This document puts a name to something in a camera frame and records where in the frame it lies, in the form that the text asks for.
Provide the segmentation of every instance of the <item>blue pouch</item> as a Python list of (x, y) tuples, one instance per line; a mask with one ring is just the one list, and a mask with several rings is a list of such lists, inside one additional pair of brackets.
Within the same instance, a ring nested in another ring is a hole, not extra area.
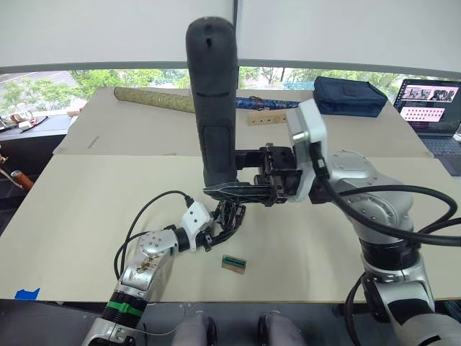
[(367, 81), (317, 77), (314, 100), (321, 114), (377, 117), (388, 98)]

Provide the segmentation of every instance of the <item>laptop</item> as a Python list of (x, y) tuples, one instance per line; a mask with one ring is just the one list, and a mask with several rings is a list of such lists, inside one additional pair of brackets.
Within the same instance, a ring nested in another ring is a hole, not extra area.
[(404, 79), (394, 107), (451, 175), (461, 175), (461, 81)]

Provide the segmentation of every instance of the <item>window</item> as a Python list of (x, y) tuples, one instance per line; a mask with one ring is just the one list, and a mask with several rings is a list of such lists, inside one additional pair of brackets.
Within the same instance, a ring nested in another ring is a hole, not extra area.
[(385, 93), (391, 102), (395, 100), (402, 80), (406, 78), (439, 79), (383, 72), (243, 66), (240, 67), (238, 86), (240, 89), (314, 90), (317, 76), (369, 81)]
[(0, 75), (0, 115), (78, 110), (100, 87), (189, 88), (185, 69), (72, 70)]
[[(405, 78), (437, 79), (366, 71), (241, 66), (239, 89), (313, 90), (317, 76), (369, 81), (393, 102)], [(72, 70), (0, 75), (0, 115), (48, 110), (78, 110), (100, 87), (190, 88), (186, 69)]]

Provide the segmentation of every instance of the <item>wooden block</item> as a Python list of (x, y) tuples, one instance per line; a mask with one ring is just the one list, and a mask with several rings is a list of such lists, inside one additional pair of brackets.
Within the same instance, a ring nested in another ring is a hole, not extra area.
[(221, 266), (239, 274), (244, 274), (246, 269), (246, 260), (224, 254)]
[(256, 110), (249, 113), (248, 125), (269, 125), (286, 123), (285, 110)]

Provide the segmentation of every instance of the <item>white tabletop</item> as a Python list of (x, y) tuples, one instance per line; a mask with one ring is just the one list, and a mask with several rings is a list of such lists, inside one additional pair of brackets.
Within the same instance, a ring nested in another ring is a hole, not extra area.
[[(152, 89), (188, 95), (189, 90)], [(238, 90), (238, 96), (304, 101), (309, 91)], [(248, 126), (249, 110), (237, 110), (236, 148), (266, 143), (291, 146), (286, 124)], [(328, 150), (347, 148), (370, 157), (433, 157), (388, 102), (380, 115), (324, 115)], [(191, 113), (119, 101), (113, 88), (98, 89), (54, 154), (200, 156)]]
[[(436, 159), (370, 161), (406, 184), (461, 202), (461, 187)], [(253, 174), (245, 171), (240, 179), (250, 181)], [(0, 298), (39, 288), (39, 300), (107, 301), (116, 283), (113, 257), (136, 213), (171, 189), (212, 209), (216, 202), (202, 194), (202, 181), (199, 157), (55, 155), (0, 238)], [(411, 217), (418, 229), (445, 210), (415, 196)], [(168, 196), (147, 210), (135, 232), (178, 224), (184, 211), (181, 197)], [(422, 253), (434, 296), (461, 297), (459, 249), (423, 245)], [(222, 269), (223, 254), (247, 260), (245, 274)], [(363, 272), (359, 256), (352, 226), (331, 204), (248, 205), (241, 228), (226, 243), (175, 258), (161, 300), (343, 301)]]

